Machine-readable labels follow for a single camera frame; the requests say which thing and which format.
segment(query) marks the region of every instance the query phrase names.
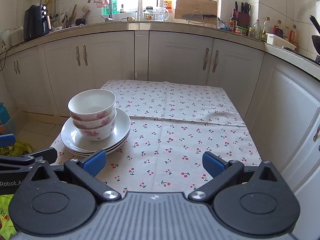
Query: stacked plates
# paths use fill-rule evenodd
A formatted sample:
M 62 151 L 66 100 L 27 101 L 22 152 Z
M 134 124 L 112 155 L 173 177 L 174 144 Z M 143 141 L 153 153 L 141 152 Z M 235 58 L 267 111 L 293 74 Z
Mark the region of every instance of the stacked plates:
M 61 130 L 61 140 L 68 150 L 79 156 L 88 156 L 95 151 L 102 149 L 107 154 L 118 149 L 127 139 L 130 133 L 130 117 L 120 108 L 116 109 L 116 124 L 110 136 L 100 141 L 89 141 L 83 137 L 78 128 L 73 125 L 72 118 L 69 118 Z

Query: tablecloth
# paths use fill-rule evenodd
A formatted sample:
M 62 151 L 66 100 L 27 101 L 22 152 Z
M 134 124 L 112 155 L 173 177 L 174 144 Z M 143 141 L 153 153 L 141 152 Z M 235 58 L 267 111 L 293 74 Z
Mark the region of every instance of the tablecloth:
M 259 165 L 259 153 L 246 125 L 222 88 L 169 82 L 108 81 L 117 107 L 131 119 L 125 143 L 108 155 L 97 178 L 122 195 L 127 191 L 189 194 L 212 177 L 202 167 L 210 151 L 225 161 Z M 52 143 L 55 164 L 81 157 L 59 135 Z

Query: pink floral bowl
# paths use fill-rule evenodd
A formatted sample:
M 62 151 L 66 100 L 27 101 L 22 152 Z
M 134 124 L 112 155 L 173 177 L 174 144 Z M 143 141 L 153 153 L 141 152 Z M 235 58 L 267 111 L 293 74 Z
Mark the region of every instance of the pink floral bowl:
M 94 121 L 111 115 L 116 108 L 116 95 L 105 89 L 92 89 L 75 95 L 68 103 L 72 119 Z
M 114 117 L 116 116 L 116 108 L 112 111 L 110 115 L 106 115 L 105 117 L 94 120 L 94 121 L 78 121 L 72 118 L 73 124 L 75 127 L 80 129 L 96 129 L 100 128 L 108 123 L 110 123 Z
M 100 141 L 110 136 L 110 134 L 113 132 L 113 129 L 115 128 L 115 125 L 116 116 L 111 120 L 110 123 L 96 129 L 81 129 L 78 127 L 77 128 L 79 129 L 82 136 L 86 139 L 90 141 Z

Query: bowl rim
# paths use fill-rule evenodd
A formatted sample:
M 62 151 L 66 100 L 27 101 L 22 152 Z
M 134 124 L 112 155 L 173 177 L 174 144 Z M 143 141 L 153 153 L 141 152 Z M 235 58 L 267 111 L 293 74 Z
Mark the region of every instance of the bowl rim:
M 114 117 L 109 123 L 107 123 L 106 125 L 104 125 L 104 126 L 102 126 L 102 127 L 105 127 L 105 126 L 111 124 L 112 121 L 116 118 L 116 116 L 117 116 L 117 111 L 116 111 L 115 117 Z M 78 130 L 81 130 L 81 131 L 93 131 L 93 130 L 97 130 L 97 129 L 102 128 L 102 127 L 98 127 L 98 128 L 94 128 L 94 129 L 81 129 L 81 128 L 78 128 L 77 126 L 75 126 L 75 127 L 76 127 Z
M 93 112 L 93 113 L 81 114 L 81 113 L 77 113 L 77 112 L 74 112 L 74 111 L 71 111 L 71 110 L 70 110 L 69 105 L 70 105 L 70 102 L 72 101 L 72 99 L 74 99 L 76 96 L 79 96 L 79 95 L 81 95 L 81 94 L 83 94 L 83 93 L 87 93 L 88 91 L 93 91 L 93 90 L 104 90 L 104 91 L 108 91 L 108 92 L 110 92 L 110 93 L 112 93 L 112 94 L 114 95 L 115 100 L 114 100 L 113 103 L 112 103 L 110 106 L 108 106 L 107 108 L 104 108 L 104 109 L 102 109 L 102 110 L 100 110 L 100 111 Z M 69 102 L 68 102 L 68 109 L 69 109 L 70 112 L 72 112 L 73 114 L 76 114 L 76 115 L 87 116 L 87 115 L 90 115 L 90 114 L 98 114 L 98 113 L 103 112 L 103 111 L 106 111 L 106 110 L 108 110 L 110 107 L 112 107 L 112 106 L 115 104 L 116 100 L 117 100 L 117 98 L 116 98 L 115 93 L 112 92 L 112 91 L 110 91 L 110 90 L 101 89 L 101 88 L 100 88 L 100 89 L 89 89 L 89 90 L 83 91 L 83 92 L 81 92 L 81 93 L 76 94 L 75 96 L 73 96 L 73 98 L 71 98 L 71 99 L 69 100 Z
M 92 124 L 93 122 L 97 122 L 97 121 L 99 121 L 99 120 L 102 120 L 102 119 L 104 119 L 104 118 L 107 118 L 108 116 L 110 116 L 110 115 L 113 113 L 113 111 L 112 111 L 110 114 L 108 114 L 108 115 L 106 115 L 106 116 L 104 116 L 104 117 L 102 117 L 102 118 L 100 118 L 100 119 L 92 120 L 92 121 L 80 121 L 80 120 L 77 120 L 77 119 L 72 118 L 72 116 L 71 116 L 71 118 L 72 118 L 72 120 L 74 120 L 74 121 L 76 121 L 76 122 L 79 122 L 79 123 Z

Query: cabinet handle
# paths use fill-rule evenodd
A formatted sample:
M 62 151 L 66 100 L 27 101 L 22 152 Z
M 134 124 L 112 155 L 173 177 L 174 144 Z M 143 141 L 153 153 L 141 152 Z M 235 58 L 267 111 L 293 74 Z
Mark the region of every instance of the cabinet handle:
M 85 45 L 83 46 L 83 59 L 84 59 L 85 65 L 87 66 L 87 65 L 88 65 L 88 60 L 87 60 L 87 47 L 86 47 Z
M 78 61 L 78 66 L 80 66 L 81 64 L 80 64 L 80 56 L 79 56 L 79 47 L 78 46 L 76 47 L 76 59 Z
M 21 73 L 20 73 L 20 68 L 19 68 L 19 62 L 18 62 L 18 60 L 17 60 L 17 69 L 18 69 L 19 74 L 21 74 Z
M 214 62 L 214 67 L 212 69 L 212 72 L 214 73 L 216 71 L 217 65 L 218 65 L 218 61 L 219 61 L 219 51 L 216 51 L 216 61 Z
M 203 70 L 205 70 L 206 67 L 207 67 L 208 56 L 209 56 L 209 48 L 206 48 L 206 49 L 205 49 L 205 58 L 204 58 Z
M 318 133 L 320 132 L 320 125 L 318 126 L 317 132 L 315 134 L 315 136 L 313 137 L 313 141 L 315 142 L 317 140 L 318 137 Z
M 13 62 L 13 69 L 14 69 L 14 71 L 16 72 L 16 75 L 18 75 L 18 72 L 17 72 L 17 70 L 16 70 L 16 62 L 15 62 L 15 61 Z

